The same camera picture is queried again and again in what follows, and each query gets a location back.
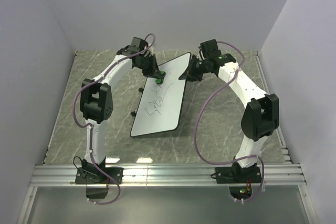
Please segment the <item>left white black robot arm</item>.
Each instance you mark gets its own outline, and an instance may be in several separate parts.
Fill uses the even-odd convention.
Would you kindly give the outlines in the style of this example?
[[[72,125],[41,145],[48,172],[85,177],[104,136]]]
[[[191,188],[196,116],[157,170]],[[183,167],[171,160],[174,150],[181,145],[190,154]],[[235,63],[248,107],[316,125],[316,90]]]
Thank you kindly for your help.
[[[147,78],[162,84],[165,72],[160,70],[152,50],[154,42],[146,38],[133,37],[131,43],[117,51],[113,61],[93,79],[84,79],[76,99],[80,99],[79,109],[85,119],[79,127],[87,129],[87,147],[82,167],[94,183],[106,178],[106,155],[104,150],[106,124],[113,111],[112,90],[116,84],[133,68],[142,70]]]

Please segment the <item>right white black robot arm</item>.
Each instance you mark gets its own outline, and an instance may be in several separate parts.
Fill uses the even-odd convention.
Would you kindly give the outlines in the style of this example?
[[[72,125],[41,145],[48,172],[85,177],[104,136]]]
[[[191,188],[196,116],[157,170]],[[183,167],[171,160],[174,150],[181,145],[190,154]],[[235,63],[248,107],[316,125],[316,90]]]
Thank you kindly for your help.
[[[269,94],[242,70],[244,61],[237,62],[231,54],[223,54],[216,39],[202,42],[199,56],[192,56],[179,80],[200,82],[203,75],[213,73],[224,81],[224,88],[231,88],[244,106],[241,130],[244,134],[240,149],[231,161],[232,177],[238,182],[250,176],[250,168],[260,160],[265,141],[279,126],[279,98]]]

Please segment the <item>green whiteboard eraser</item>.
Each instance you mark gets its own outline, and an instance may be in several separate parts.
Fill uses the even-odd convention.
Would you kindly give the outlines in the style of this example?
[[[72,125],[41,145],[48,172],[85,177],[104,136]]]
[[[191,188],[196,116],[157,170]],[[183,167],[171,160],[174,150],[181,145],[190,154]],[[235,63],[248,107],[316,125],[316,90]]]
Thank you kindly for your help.
[[[158,72],[156,77],[155,77],[156,78],[155,83],[158,84],[158,85],[162,84],[163,81],[164,81],[165,75],[166,75],[165,71],[161,70],[160,72]]]

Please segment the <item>white whiteboard black frame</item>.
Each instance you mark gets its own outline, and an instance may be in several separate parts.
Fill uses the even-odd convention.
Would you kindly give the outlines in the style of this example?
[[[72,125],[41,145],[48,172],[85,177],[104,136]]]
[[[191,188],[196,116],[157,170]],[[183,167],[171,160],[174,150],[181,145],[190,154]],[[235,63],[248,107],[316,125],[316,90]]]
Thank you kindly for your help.
[[[131,127],[130,136],[140,137],[174,131],[182,113],[186,81],[180,75],[186,70],[192,54],[186,52],[159,65],[165,72],[162,84],[147,78]]]

